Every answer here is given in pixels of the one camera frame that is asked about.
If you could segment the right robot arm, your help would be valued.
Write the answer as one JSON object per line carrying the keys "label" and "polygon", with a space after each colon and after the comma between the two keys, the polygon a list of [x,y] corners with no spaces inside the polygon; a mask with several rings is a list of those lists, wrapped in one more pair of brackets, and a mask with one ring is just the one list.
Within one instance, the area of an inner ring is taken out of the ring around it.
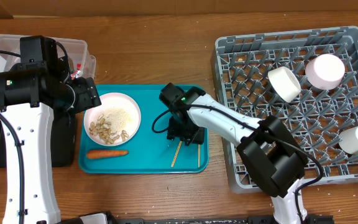
{"label": "right robot arm", "polygon": [[180,135],[194,139],[197,129],[206,128],[236,148],[251,180],[271,197],[276,223],[305,223],[300,187],[308,158],[277,117],[259,119],[238,113],[195,86],[184,91],[169,83],[159,99]]}

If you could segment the white bowl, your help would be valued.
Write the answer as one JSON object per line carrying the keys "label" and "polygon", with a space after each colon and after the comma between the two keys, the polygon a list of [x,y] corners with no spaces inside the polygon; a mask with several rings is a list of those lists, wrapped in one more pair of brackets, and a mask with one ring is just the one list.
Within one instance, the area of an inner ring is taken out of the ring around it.
{"label": "white bowl", "polygon": [[289,68],[273,69],[268,72],[267,76],[278,96],[287,103],[293,101],[300,94],[300,83]]}

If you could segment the white round plate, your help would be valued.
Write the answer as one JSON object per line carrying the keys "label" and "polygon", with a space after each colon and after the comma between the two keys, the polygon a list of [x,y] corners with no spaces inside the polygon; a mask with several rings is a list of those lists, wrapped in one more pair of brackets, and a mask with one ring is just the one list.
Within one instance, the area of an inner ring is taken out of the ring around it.
{"label": "white round plate", "polygon": [[[81,134],[82,140],[86,141],[87,143],[95,143],[98,146],[107,147],[119,146],[131,140],[139,130],[140,123],[142,121],[139,105],[133,98],[123,93],[106,93],[100,97],[100,100],[101,106],[97,106],[85,111]],[[125,109],[132,116],[132,124],[126,126],[126,131],[129,135],[129,138],[125,142],[118,140],[113,145],[110,145],[103,143],[102,140],[100,140],[98,137],[91,136],[88,128],[90,123],[94,121],[98,115],[102,114],[104,110],[113,108]]]}

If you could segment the red snack wrapper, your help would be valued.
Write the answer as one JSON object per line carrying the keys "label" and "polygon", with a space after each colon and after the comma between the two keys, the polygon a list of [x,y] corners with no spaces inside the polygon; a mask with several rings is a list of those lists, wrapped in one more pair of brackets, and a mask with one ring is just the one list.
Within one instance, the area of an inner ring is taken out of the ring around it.
{"label": "red snack wrapper", "polygon": [[79,78],[82,76],[82,74],[83,74],[82,64],[78,63],[76,64],[76,68],[74,69],[74,72],[71,74],[71,79],[74,80],[76,78]]}

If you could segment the pink bowl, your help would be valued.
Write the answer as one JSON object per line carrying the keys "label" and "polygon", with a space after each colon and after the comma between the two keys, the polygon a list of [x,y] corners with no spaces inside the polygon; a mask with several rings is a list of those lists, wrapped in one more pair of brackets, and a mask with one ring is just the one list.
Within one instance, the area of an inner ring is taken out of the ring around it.
{"label": "pink bowl", "polygon": [[332,90],[339,86],[344,74],[344,63],[333,54],[319,55],[305,69],[309,83],[321,90]]}

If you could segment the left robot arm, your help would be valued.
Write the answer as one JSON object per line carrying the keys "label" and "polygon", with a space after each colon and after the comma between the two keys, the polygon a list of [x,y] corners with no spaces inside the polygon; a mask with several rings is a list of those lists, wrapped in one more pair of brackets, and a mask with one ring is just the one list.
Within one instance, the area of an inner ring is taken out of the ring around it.
{"label": "left robot arm", "polygon": [[63,46],[38,36],[20,39],[20,62],[0,73],[0,120],[6,145],[7,202],[3,223],[60,223],[52,178],[55,113],[101,105],[92,78],[70,79]]}

